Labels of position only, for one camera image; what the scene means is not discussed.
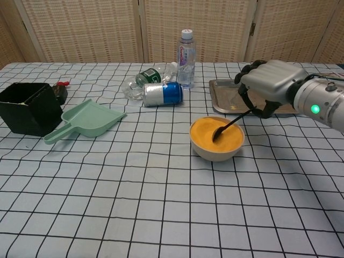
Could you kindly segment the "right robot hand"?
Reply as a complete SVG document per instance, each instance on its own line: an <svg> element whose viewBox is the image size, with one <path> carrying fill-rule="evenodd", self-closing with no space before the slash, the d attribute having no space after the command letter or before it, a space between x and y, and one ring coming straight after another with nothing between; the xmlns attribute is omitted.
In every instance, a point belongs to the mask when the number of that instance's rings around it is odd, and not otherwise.
<svg viewBox="0 0 344 258"><path fill-rule="evenodd" d="M259 118L270 118L286 104L294 106L294 98L300 87L308 80L308 73L301 67L280 60L256 60L244 66L234 78L239 84L238 93L252 114ZM265 100L263 110L249 99L248 91L255 92Z"/></svg>

